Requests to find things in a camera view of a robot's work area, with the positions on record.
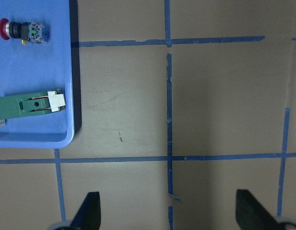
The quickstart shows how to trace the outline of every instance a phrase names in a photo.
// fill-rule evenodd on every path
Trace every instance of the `terminal block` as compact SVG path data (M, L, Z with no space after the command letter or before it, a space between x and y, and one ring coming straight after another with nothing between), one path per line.
M61 89L0 97L0 126L5 119L59 112L65 105Z

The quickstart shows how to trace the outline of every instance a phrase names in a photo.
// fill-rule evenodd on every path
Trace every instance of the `silver metal ring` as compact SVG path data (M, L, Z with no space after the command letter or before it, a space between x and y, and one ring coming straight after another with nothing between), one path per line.
M8 37L11 37L10 34L9 34L9 24L10 24L10 22L8 22L6 24L6 34L7 34Z

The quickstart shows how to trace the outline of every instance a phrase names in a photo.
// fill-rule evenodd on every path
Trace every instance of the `electrical component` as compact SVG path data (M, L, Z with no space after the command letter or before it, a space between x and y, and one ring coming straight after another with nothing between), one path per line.
M47 30L43 24L35 22L21 24L10 22L7 18L0 20L0 36L4 40L9 40L10 38L21 39L23 45L26 45L27 42L47 42Z
M5 119L50 114L65 108L61 89L0 97L0 127Z

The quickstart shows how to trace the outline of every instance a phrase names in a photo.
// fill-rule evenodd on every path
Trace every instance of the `blue tray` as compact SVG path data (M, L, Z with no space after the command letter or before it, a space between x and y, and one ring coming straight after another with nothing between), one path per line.
M47 44L0 37L0 97L61 88L66 110L6 120L0 147L63 148L74 136L70 10L68 0L0 0L0 19L48 27Z

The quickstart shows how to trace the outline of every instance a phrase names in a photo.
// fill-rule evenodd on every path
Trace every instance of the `blue plastic bin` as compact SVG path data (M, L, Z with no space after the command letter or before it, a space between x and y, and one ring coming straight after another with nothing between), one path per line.
M0 147L63 148L74 136L70 15L68 0L0 0L0 19L40 22L49 30L47 44L0 37L0 97L61 88L66 110L6 120Z

